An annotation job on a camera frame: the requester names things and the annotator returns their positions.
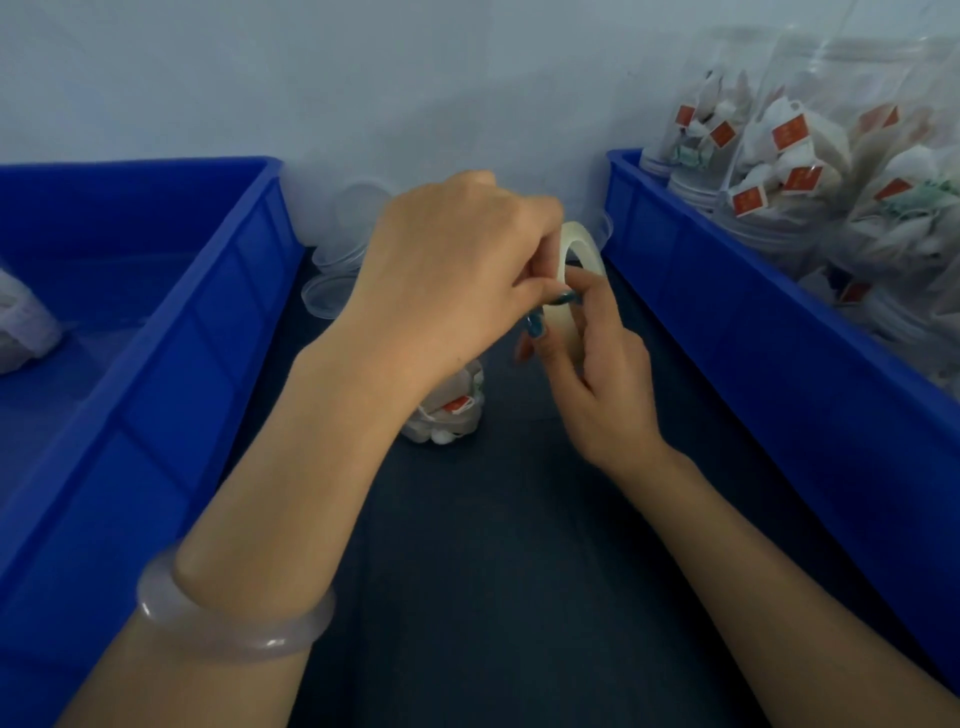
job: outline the black table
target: black table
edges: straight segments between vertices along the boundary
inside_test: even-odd
[[[276,329],[228,470],[326,322],[300,288]],[[660,427],[716,488],[905,654],[929,661],[650,310],[611,271],[646,341]],[[766,721],[653,530],[566,439],[518,330],[481,360],[488,401],[452,445],[399,438],[334,582],[292,726],[734,726]]]

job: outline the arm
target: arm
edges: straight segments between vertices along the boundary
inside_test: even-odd
[[[298,356],[266,424],[180,545],[174,575],[183,591],[237,620],[314,607],[420,400],[565,290],[529,277],[556,271],[562,221],[555,200],[518,198],[490,173],[397,198],[347,309]],[[217,661],[135,613],[60,725],[283,726],[306,657]]]
[[[650,361],[605,280],[584,298],[584,380],[559,339],[533,342],[573,444],[656,529],[764,713],[786,726],[956,726],[960,700],[827,594],[661,439]],[[529,344],[521,344],[521,357]]]

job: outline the wall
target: wall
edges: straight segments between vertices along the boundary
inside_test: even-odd
[[[960,33],[956,0],[12,0],[0,161],[270,154],[301,239],[322,200],[491,167],[573,205],[656,139],[699,28]]]

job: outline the cream tape roll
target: cream tape roll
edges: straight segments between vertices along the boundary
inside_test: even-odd
[[[577,256],[584,270],[598,276],[606,276],[600,251],[587,229],[580,223],[564,223],[560,229],[560,264],[557,268],[557,280],[564,282],[566,277],[566,254],[571,252]],[[546,305],[543,307],[543,318],[551,330],[557,331],[564,339],[566,350],[575,366],[584,361],[584,341],[573,321],[569,303],[563,305]]]

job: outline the blue plastic bin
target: blue plastic bin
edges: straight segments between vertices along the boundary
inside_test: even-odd
[[[0,724],[49,725],[209,501],[303,252],[271,158],[0,167],[67,334],[0,376]]]
[[[960,405],[608,158],[605,255],[960,690]]]

